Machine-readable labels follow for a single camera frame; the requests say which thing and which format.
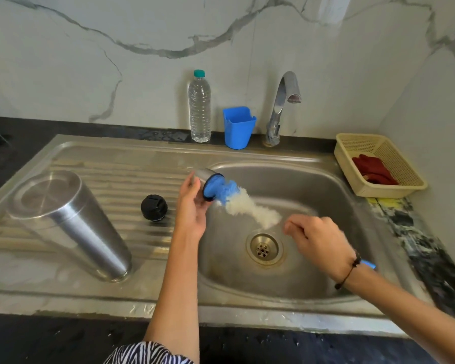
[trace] bracelet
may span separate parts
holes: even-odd
[[[353,270],[355,267],[357,267],[358,264],[360,264],[360,262],[361,262],[361,257],[360,257],[360,255],[359,255],[358,251],[356,251],[356,250],[354,250],[354,251],[356,252],[356,260],[352,263],[352,267],[351,267],[349,273],[347,274],[346,278],[345,278],[341,283],[336,283],[336,284],[335,284],[334,287],[335,287],[336,290],[340,290],[340,289],[342,288],[342,286],[344,285],[344,282],[346,281],[346,279],[349,278],[350,273],[352,272],[352,270]]]

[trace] beige basket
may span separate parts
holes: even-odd
[[[428,184],[412,168],[388,138],[376,134],[337,134],[334,154],[352,190],[358,196],[402,198]],[[400,185],[379,185],[367,182],[357,169],[353,157],[365,154],[379,158]]]

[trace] countertop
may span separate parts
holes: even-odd
[[[56,134],[188,142],[188,131],[0,118],[0,186]],[[222,133],[211,144],[224,145]],[[260,146],[254,136],[250,146]],[[335,141],[281,138],[280,149],[332,152]],[[370,200],[388,222],[437,306],[455,316],[455,265],[410,203]],[[0,315],[0,362],[101,362],[141,339],[146,322]],[[411,340],[279,330],[201,327],[202,362],[434,362]]]

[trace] black bottle cap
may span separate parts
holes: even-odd
[[[160,221],[167,213],[167,202],[163,197],[156,194],[147,196],[140,206],[143,217],[151,221]]]

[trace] plastic water bottle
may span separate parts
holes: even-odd
[[[204,70],[194,70],[194,80],[189,84],[189,116],[191,135],[198,143],[211,138],[211,87]]]

